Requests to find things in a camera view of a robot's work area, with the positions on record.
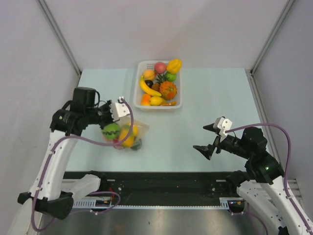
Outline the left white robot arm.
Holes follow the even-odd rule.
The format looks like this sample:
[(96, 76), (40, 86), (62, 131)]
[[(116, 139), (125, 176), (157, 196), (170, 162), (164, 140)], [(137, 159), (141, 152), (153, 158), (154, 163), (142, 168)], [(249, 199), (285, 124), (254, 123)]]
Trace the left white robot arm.
[(61, 189), (71, 152), (83, 130), (89, 125), (112, 123), (110, 105), (95, 103), (99, 96), (95, 89), (75, 88), (72, 100), (53, 115), (43, 164), (31, 189), (19, 194), (19, 204), (31, 200), (32, 210), (63, 220), (80, 199), (93, 192), (99, 196), (107, 192), (107, 177), (97, 171), (89, 171), (69, 188)]

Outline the green toy lime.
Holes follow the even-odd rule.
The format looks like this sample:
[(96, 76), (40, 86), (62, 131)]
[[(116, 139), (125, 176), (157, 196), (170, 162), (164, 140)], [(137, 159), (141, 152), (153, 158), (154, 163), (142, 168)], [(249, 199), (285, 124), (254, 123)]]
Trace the green toy lime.
[(136, 139), (134, 144), (131, 146), (132, 150), (139, 150), (142, 147), (142, 139)]

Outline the red yellow toy apple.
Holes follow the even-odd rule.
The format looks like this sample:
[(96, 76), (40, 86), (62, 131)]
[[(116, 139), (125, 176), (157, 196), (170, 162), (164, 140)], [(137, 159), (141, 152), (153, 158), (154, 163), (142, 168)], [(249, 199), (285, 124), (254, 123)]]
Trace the red yellow toy apple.
[(124, 147), (121, 145), (121, 144), (116, 144), (116, 143), (119, 143), (119, 140), (118, 139), (114, 139), (113, 140), (113, 143), (114, 143), (114, 148), (115, 149), (118, 149), (118, 150), (123, 150), (124, 149)]

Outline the green striped toy melon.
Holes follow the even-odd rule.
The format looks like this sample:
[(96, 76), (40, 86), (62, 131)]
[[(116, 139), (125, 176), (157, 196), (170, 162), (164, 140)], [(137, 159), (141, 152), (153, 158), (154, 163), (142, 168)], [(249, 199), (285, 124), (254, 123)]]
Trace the green striped toy melon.
[(119, 137), (120, 130), (121, 128), (118, 124), (111, 123), (102, 129), (102, 134), (106, 140), (114, 140)]

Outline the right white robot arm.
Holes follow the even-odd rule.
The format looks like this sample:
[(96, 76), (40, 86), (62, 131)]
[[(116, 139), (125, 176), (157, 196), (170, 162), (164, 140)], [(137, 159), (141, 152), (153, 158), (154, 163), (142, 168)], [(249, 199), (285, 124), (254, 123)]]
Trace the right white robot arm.
[(242, 137), (231, 136), (236, 129), (229, 119), (220, 117), (205, 130), (217, 136), (213, 144), (193, 148), (208, 160), (222, 150), (246, 159), (246, 173), (235, 171), (227, 176), (225, 190), (230, 196), (240, 196), (253, 207), (253, 215), (265, 230), (278, 235), (311, 235), (313, 221), (306, 215), (287, 180), (287, 169), (267, 150), (267, 139), (261, 123), (242, 126)]

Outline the clear zip top bag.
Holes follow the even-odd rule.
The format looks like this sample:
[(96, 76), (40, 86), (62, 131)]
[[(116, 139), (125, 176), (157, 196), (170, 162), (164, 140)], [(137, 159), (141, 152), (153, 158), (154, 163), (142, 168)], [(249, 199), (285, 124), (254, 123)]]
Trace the clear zip top bag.
[(132, 130), (131, 118), (125, 117), (119, 121), (105, 126), (101, 132), (107, 143), (120, 144), (113, 146), (117, 150), (137, 151), (142, 147), (142, 139), (150, 126), (142, 121), (134, 119)]

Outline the orange yellow toy mango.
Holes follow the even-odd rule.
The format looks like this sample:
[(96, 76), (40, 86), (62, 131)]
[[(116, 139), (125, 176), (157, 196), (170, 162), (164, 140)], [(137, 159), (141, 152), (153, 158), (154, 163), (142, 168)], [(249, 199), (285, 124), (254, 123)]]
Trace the orange yellow toy mango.
[[(121, 127), (121, 131), (120, 131), (120, 135), (118, 140), (122, 141), (123, 139), (125, 139), (125, 137), (128, 135), (130, 130), (130, 126), (129, 125), (123, 125)], [(130, 133), (130, 135), (122, 142), (122, 146), (124, 148), (130, 148), (133, 144), (134, 144), (134, 140), (135, 137), (132, 135), (132, 132)]]

